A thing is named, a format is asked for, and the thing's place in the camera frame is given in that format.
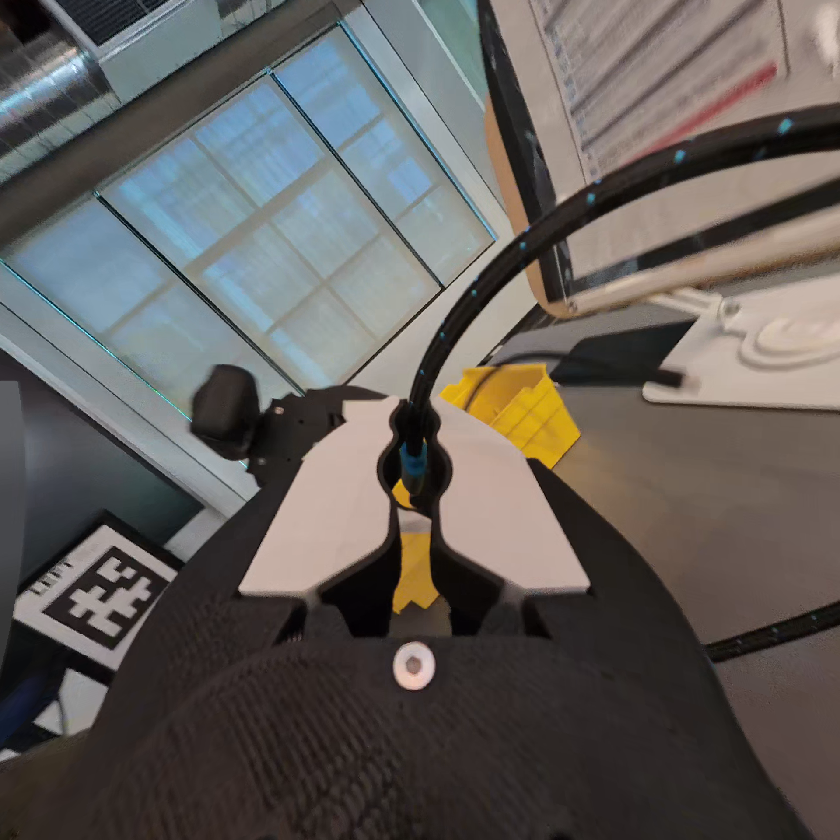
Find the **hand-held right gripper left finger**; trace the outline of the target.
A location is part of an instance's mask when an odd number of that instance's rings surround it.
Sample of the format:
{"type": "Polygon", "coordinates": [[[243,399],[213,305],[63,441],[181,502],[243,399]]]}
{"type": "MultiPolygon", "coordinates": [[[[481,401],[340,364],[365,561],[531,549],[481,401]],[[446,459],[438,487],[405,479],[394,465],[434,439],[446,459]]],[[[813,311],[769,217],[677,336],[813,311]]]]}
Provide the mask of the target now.
{"type": "Polygon", "coordinates": [[[343,404],[344,422],[304,457],[238,586],[244,598],[333,606],[352,634],[386,634],[402,573],[390,469],[401,400],[343,404]]]}

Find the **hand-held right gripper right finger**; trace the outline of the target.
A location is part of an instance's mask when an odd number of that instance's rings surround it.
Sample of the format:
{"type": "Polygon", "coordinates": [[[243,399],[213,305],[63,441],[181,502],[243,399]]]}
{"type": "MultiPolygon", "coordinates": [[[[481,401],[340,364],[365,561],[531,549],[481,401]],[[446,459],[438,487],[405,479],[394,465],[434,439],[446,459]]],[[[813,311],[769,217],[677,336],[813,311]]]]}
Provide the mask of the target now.
{"type": "Polygon", "coordinates": [[[530,462],[497,431],[441,397],[427,416],[430,571],[453,634],[476,634],[497,606],[521,614],[592,583],[530,462]]]}

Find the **yellow plastic bin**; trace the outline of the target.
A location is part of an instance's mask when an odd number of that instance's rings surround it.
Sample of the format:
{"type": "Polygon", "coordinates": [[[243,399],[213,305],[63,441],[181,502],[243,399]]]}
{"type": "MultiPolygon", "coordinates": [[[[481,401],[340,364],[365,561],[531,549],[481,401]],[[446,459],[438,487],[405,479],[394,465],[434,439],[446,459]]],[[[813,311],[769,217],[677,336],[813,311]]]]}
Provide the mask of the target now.
{"type": "MultiPolygon", "coordinates": [[[[440,397],[548,469],[557,466],[581,437],[545,364],[465,369],[460,381],[447,385],[440,397]]],[[[438,599],[438,591],[431,575],[428,526],[421,524],[402,482],[392,494],[402,506],[402,573],[392,604],[398,615],[410,604],[428,609],[438,599]]]]}

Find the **black square hub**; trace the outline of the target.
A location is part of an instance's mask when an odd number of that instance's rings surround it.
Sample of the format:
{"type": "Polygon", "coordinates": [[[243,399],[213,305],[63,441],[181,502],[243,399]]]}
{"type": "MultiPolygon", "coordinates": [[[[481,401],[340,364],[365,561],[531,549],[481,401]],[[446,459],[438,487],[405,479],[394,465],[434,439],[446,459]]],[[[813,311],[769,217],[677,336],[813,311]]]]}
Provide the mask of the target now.
{"type": "Polygon", "coordinates": [[[557,385],[680,388],[686,374],[665,367],[665,359],[692,327],[684,320],[583,339],[550,373],[557,385]]]}

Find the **glass window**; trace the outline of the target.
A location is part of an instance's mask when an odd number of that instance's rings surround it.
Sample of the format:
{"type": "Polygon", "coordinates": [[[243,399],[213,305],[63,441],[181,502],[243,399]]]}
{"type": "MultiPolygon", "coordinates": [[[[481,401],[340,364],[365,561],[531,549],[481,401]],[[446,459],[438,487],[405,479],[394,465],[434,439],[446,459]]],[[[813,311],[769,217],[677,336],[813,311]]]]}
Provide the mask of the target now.
{"type": "Polygon", "coordinates": [[[214,364],[263,396],[347,382],[496,239],[335,24],[2,267],[189,417],[214,364]]]}

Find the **printed tag board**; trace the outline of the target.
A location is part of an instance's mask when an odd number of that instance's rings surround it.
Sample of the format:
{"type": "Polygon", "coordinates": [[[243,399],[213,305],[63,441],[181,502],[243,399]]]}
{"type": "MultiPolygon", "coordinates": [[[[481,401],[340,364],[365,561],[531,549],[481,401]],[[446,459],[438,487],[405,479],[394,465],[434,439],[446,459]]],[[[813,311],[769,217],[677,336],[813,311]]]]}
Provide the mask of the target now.
{"type": "Polygon", "coordinates": [[[58,649],[69,669],[110,686],[185,562],[109,511],[20,585],[12,631],[58,649]]]}

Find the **white sign stand base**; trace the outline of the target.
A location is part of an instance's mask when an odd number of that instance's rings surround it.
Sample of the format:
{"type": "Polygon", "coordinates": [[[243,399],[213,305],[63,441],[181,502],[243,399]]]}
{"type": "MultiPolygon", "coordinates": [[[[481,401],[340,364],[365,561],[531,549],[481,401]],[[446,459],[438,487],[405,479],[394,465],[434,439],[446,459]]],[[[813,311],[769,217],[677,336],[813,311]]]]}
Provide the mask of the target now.
{"type": "Polygon", "coordinates": [[[664,361],[687,382],[647,383],[646,402],[838,413],[838,274],[727,298],[687,288],[653,302],[697,320],[664,361]]]}

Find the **white ceiling vent unit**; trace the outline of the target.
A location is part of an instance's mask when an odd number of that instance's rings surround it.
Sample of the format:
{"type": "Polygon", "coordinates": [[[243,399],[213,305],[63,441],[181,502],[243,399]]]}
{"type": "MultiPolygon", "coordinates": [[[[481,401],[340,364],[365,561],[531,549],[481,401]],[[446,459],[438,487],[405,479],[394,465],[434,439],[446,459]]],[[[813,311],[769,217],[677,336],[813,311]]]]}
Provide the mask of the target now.
{"type": "Polygon", "coordinates": [[[143,39],[199,56],[282,1],[41,1],[89,57],[100,62],[143,39]]]}

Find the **computer monitor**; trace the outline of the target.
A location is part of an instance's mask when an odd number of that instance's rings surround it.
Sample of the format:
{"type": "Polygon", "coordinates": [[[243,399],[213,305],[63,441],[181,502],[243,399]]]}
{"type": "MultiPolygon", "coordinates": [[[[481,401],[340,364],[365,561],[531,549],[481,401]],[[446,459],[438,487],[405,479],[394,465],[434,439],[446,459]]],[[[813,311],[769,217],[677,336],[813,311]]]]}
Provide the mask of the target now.
{"type": "MultiPolygon", "coordinates": [[[[697,142],[798,112],[838,120],[838,2],[478,2],[482,57],[525,228],[607,176],[683,168],[697,142]]],[[[838,146],[715,169],[603,212],[524,270],[575,319],[681,286],[838,258],[838,146]]]]}

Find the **metal air duct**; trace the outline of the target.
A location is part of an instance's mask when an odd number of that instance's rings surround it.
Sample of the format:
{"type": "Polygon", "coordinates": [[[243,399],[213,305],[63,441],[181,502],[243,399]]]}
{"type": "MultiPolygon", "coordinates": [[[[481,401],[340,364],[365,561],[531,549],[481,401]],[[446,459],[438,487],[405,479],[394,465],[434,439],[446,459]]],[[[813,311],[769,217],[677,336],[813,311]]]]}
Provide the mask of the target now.
{"type": "Polygon", "coordinates": [[[2,33],[1,182],[120,108],[102,70],[58,24],[20,43],[2,33]]]}

